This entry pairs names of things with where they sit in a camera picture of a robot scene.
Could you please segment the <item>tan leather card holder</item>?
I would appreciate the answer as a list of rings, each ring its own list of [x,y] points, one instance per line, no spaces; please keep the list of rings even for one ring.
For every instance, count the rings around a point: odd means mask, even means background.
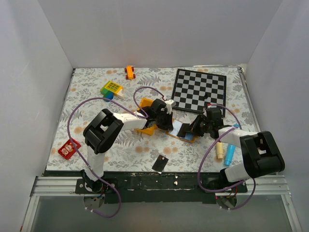
[[[174,119],[172,125],[173,129],[166,132],[168,136],[188,143],[194,143],[196,136],[189,130],[189,123],[183,123]]]

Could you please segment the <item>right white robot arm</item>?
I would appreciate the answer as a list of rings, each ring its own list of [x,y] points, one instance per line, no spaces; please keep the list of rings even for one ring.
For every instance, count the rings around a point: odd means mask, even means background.
[[[236,183],[249,178],[282,172],[284,159],[271,132],[250,132],[225,125],[219,108],[208,107],[206,112],[184,128],[196,136],[208,133],[215,142],[227,143],[241,149],[242,163],[219,172],[217,185],[224,192],[235,188]]]

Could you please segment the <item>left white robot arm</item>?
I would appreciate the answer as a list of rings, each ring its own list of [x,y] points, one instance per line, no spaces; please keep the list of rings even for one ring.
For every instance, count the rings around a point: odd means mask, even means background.
[[[173,129],[172,108],[174,100],[156,99],[150,106],[140,107],[132,114],[112,113],[103,109],[83,132],[87,145],[87,189],[92,193],[102,190],[105,153],[114,144],[119,133],[133,129],[144,130],[156,125],[164,131]]]

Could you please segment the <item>dark credit card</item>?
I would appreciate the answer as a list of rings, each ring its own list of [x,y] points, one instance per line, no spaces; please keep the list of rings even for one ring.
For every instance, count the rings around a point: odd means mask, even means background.
[[[177,136],[178,137],[185,137],[187,133],[190,132],[190,124],[189,123],[183,123],[178,131]]]
[[[155,163],[152,166],[152,169],[158,173],[162,173],[166,164],[168,162],[168,158],[159,155],[155,161]]]

